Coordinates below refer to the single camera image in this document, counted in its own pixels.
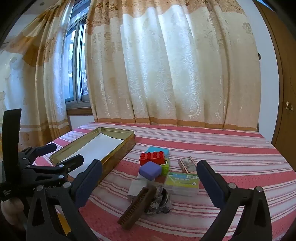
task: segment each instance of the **red and white striped tablecloth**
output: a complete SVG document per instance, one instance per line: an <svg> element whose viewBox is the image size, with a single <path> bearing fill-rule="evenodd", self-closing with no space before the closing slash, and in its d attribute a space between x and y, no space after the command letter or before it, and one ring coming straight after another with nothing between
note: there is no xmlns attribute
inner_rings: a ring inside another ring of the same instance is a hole
<svg viewBox="0 0 296 241"><path fill-rule="evenodd" d="M206 191L188 198L172 196L168 214L142 215L130 231L124 231L118 218L129 206L127 193L140 167L140 153L149 146L170 150L170 171L181 172L178 158L205 159L227 182L241 188L264 188L269 205L273 239L282 236L296 217L296 174L283 156L259 133L172 126L88 123L54 140L57 150L97 127L133 130L136 146L93 191L80 209L100 240L147 240L157 236L164 241L199 240L210 227L219 209ZM49 165L49 156L36 159ZM243 207L238 208L224 240L234 233Z"/></svg>

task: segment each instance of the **barcode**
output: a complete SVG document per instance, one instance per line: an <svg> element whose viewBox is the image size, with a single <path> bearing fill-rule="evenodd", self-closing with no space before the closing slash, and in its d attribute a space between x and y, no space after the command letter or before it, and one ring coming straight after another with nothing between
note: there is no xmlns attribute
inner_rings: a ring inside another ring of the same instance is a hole
<svg viewBox="0 0 296 241"><path fill-rule="evenodd" d="M197 177L197 176L190 176L190 175L187 175L187 178L197 179L198 177Z"/></svg>

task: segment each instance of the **curtain fold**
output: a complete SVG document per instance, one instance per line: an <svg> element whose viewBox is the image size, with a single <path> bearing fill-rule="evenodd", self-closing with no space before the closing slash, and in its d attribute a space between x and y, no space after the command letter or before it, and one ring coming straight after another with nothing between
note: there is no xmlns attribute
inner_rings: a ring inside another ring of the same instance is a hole
<svg viewBox="0 0 296 241"><path fill-rule="evenodd" d="M257 130L260 65L236 0L92 0L86 24L96 121Z"/></svg>
<svg viewBox="0 0 296 241"><path fill-rule="evenodd" d="M0 54L0 127L5 110L22 109L19 148L45 145L68 132L62 66L74 0L59 0Z"/></svg>

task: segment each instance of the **red lego block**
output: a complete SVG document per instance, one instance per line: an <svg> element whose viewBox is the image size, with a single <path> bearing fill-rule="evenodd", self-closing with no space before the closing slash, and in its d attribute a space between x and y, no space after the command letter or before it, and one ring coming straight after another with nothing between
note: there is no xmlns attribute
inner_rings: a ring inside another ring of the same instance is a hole
<svg viewBox="0 0 296 241"><path fill-rule="evenodd" d="M153 161L156 164L165 164L165 155L163 151L148 152L140 155L140 165L143 166L146 162Z"/></svg>

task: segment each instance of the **purple block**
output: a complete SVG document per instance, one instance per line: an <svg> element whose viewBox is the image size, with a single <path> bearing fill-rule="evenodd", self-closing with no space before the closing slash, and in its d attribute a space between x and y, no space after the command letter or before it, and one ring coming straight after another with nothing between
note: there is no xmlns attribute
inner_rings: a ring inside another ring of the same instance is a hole
<svg viewBox="0 0 296 241"><path fill-rule="evenodd" d="M139 174L149 181L152 181L161 174L161 171L161 165L149 161L140 167Z"/></svg>

